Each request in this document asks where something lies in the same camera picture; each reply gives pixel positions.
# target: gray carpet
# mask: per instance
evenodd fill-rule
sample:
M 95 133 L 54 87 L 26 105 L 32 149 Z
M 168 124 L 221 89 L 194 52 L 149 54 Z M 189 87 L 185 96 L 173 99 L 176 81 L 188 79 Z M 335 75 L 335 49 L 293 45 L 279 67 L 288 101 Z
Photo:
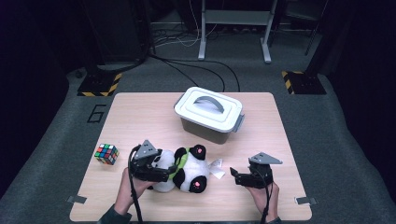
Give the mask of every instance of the gray carpet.
M 271 64 L 263 62 L 261 36 L 220 35 L 208 40 L 206 59 L 229 65 L 239 79 L 240 91 L 268 91 L 275 96 L 307 196 L 318 200 L 311 207 L 312 218 L 305 223 L 396 223 L 395 204 L 378 171 L 348 131 L 329 80 L 319 75 L 326 95 L 289 95 L 286 90 L 281 71 L 304 71 L 320 36 L 310 54 L 304 56 L 306 36 L 278 35 L 270 48 Z M 163 58 L 197 60 L 198 48 L 198 43 L 191 47 L 169 44 L 156 50 Z M 190 64 L 218 73 L 224 79 L 225 91 L 238 91 L 233 73 L 226 67 L 207 62 Z M 222 91 L 216 75 L 177 67 L 200 87 Z M 82 78 L 73 72 L 68 80 L 64 104 L 0 202 L 0 223 L 72 223 L 69 214 L 73 204 L 65 200 L 78 193 L 114 95 L 77 96 Z M 174 68 L 148 58 L 123 73 L 115 93 L 185 91 L 191 86 L 193 83 Z M 99 123 L 87 123 L 96 105 L 106 105 L 98 107 L 104 117 Z

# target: black metal base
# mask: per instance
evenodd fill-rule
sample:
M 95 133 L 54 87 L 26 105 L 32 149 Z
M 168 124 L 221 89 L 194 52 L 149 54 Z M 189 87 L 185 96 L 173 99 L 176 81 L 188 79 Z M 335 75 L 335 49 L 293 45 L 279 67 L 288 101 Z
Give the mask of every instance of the black metal base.
M 283 71 L 286 88 L 290 94 L 326 94 L 318 77 L 307 76 L 304 72 Z
M 78 96 L 110 96 L 119 84 L 122 74 L 88 74 L 78 88 Z

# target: tape on table corner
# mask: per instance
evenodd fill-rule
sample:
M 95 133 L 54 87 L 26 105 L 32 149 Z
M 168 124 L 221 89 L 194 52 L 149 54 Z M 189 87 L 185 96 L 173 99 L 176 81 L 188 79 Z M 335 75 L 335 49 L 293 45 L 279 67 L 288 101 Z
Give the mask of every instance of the tape on table corner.
M 85 203 L 85 201 L 87 201 L 87 198 L 76 195 L 76 196 L 69 196 L 66 201 L 68 203 Z
M 308 198 L 308 197 L 294 198 L 294 201 L 297 204 L 307 204 L 307 205 L 314 205 L 318 203 L 318 201 L 315 198 Z

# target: light wood tabletop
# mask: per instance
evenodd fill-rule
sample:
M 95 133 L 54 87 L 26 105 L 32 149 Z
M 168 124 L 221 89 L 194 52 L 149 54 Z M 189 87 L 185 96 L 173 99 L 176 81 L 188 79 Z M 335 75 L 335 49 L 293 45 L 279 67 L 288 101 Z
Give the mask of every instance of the light wood tabletop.
M 305 191 L 288 137 L 279 116 L 274 96 L 268 92 L 224 92 L 243 105 L 245 120 L 237 133 L 218 145 L 183 130 L 174 104 L 181 92 L 118 93 L 106 117 L 103 130 L 81 183 L 78 196 L 85 203 L 74 203 L 73 221 L 97 221 L 115 202 L 122 170 L 127 166 L 131 149 L 148 139 L 156 148 L 176 151 L 179 147 L 206 147 L 210 163 L 222 159 L 225 175 L 210 175 L 203 193 L 187 193 L 178 188 L 167 193 L 146 190 L 139 204 L 144 221 L 254 221 L 260 220 L 249 192 L 235 185 L 230 174 L 233 167 L 248 174 L 248 158 L 264 152 L 281 161 L 272 164 L 274 180 L 279 185 L 278 213 L 283 220 L 308 220 L 309 205 L 297 204 L 294 198 Z M 102 164 L 93 156 L 100 144 L 114 145 L 120 152 L 114 165 Z M 129 212 L 137 220 L 134 206 Z

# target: black chair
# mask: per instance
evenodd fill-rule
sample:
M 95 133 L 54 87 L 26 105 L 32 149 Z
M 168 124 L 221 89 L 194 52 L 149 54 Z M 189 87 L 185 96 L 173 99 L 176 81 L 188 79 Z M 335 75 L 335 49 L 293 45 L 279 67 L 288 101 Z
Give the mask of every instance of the black chair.
M 312 28 L 310 34 L 311 39 L 305 52 L 305 55 L 307 55 L 314 41 L 320 22 L 322 21 L 328 2 L 329 0 L 284 0 L 283 9 L 281 9 L 282 15 L 276 21 L 269 46 L 272 46 L 280 21 L 284 18 L 290 22 L 299 22 L 300 24 L 305 24 Z

